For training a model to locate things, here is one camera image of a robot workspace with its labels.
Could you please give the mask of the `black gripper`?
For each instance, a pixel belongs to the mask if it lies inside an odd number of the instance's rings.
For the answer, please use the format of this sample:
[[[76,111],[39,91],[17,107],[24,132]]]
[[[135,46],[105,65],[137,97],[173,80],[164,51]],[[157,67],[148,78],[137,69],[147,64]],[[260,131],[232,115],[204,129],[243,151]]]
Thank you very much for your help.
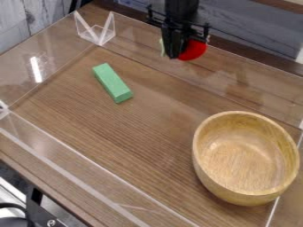
[[[161,27],[161,40],[165,55],[173,59],[172,31],[175,31],[173,47],[176,56],[185,50],[188,38],[207,43],[209,38],[209,22],[199,12],[199,4],[148,4],[147,20],[156,27],[164,23],[168,27]]]

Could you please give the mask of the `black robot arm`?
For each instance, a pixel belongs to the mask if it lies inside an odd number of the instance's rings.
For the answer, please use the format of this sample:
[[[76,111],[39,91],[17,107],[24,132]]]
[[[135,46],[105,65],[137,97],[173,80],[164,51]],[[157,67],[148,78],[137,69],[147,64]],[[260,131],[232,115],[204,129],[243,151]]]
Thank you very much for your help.
[[[151,0],[147,20],[161,29],[163,55],[181,61],[204,55],[211,25],[199,13],[199,0]]]

